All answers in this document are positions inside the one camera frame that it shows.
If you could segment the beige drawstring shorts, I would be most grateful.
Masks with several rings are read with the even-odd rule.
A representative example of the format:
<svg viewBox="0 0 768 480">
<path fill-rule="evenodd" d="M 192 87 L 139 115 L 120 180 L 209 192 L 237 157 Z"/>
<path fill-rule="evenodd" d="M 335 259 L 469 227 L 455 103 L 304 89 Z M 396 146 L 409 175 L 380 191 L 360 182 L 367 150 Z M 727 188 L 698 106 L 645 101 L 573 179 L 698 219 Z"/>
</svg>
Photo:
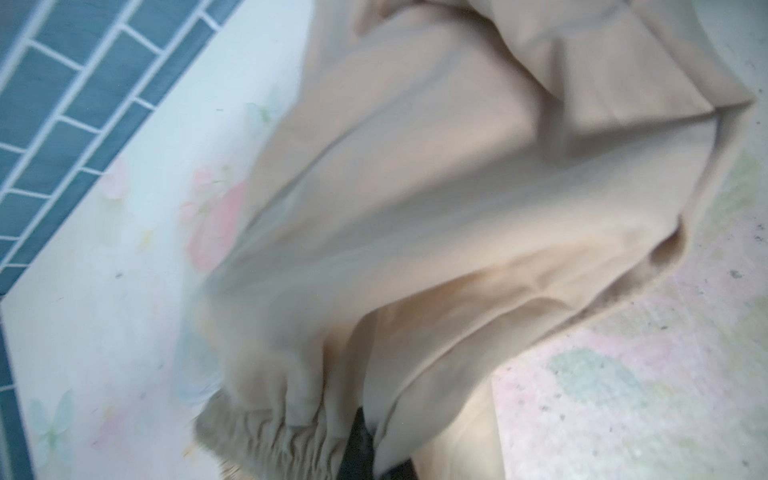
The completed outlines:
<svg viewBox="0 0 768 480">
<path fill-rule="evenodd" d="M 298 98 L 187 317 L 249 479 L 504 475 L 490 378 L 663 279 L 754 96 L 689 1 L 318 1 Z"/>
</svg>

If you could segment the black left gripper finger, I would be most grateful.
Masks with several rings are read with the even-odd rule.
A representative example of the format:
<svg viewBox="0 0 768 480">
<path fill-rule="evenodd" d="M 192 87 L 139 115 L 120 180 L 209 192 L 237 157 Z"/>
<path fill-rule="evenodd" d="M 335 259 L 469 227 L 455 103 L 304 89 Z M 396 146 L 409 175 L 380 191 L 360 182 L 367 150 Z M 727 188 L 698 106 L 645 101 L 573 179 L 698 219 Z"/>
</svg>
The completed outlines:
<svg viewBox="0 0 768 480">
<path fill-rule="evenodd" d="M 411 459 L 376 476 L 374 464 L 373 436 L 368 431 L 363 408 L 357 409 L 350 430 L 336 480 L 417 480 L 417 473 Z"/>
</svg>

